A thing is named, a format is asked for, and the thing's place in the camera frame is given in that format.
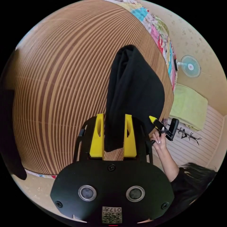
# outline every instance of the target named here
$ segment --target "woman's hand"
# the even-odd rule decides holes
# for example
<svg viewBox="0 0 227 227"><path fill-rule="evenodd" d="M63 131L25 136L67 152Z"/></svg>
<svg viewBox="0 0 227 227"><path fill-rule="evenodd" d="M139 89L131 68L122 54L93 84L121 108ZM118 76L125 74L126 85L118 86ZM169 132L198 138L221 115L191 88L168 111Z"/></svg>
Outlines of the woman's hand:
<svg viewBox="0 0 227 227"><path fill-rule="evenodd" d="M155 131L155 133L152 134L151 140L155 140L155 143L153 144L154 148L157 152L163 151L166 149L166 134L162 133L161 136L159 136L159 132Z"/></svg>
<svg viewBox="0 0 227 227"><path fill-rule="evenodd" d="M179 167L172 159L168 149L166 148L166 134L162 133L161 136L159 136L159 132L156 131L152 134L151 140L155 140L153 146L157 151L167 178L170 182L172 182L179 173Z"/></svg>

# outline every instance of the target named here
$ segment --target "black sleeve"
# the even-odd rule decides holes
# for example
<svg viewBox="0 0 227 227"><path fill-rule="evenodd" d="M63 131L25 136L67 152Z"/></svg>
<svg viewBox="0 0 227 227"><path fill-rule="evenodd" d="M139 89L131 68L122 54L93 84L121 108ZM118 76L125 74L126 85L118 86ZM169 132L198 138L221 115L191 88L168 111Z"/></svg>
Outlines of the black sleeve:
<svg viewBox="0 0 227 227"><path fill-rule="evenodd" d="M185 173L184 173L184 168L180 167L179 168L179 173L177 177L171 182L171 186L175 195L175 192L179 190L182 186L185 187Z"/></svg>
<svg viewBox="0 0 227 227"><path fill-rule="evenodd" d="M152 223L152 227L160 225L184 211L187 206L182 203L182 199L187 197L188 192L191 190L191 186L186 181L186 174L184 168L179 168L177 177L171 182L171 186L174 192L174 200L168 210L159 218L155 219Z"/></svg>
<svg viewBox="0 0 227 227"><path fill-rule="evenodd" d="M21 163L13 131L13 90L0 90L0 155L10 174L25 180L27 173Z"/></svg>

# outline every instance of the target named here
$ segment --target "black cloth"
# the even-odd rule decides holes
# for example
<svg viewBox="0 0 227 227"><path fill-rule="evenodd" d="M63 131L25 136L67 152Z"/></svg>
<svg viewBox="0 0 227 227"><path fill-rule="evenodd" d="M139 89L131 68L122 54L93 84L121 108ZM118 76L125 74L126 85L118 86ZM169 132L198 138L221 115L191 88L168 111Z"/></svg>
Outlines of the black cloth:
<svg viewBox="0 0 227 227"><path fill-rule="evenodd" d="M160 118L165 101L162 82L133 45L121 48L113 61L106 102L105 151L123 147L125 114L154 126L149 115Z"/></svg>
<svg viewBox="0 0 227 227"><path fill-rule="evenodd" d="M161 217L153 220L150 226L155 227L158 226L184 210L186 210L190 203L196 199L197 192L195 188L188 183L188 176L184 172L184 168L179 168L179 173L177 177L171 182L171 186L174 192L174 200L168 210Z"/></svg>
<svg viewBox="0 0 227 227"><path fill-rule="evenodd" d="M13 132L13 90L0 91L0 154L11 174L25 180L27 173L21 163Z"/></svg>

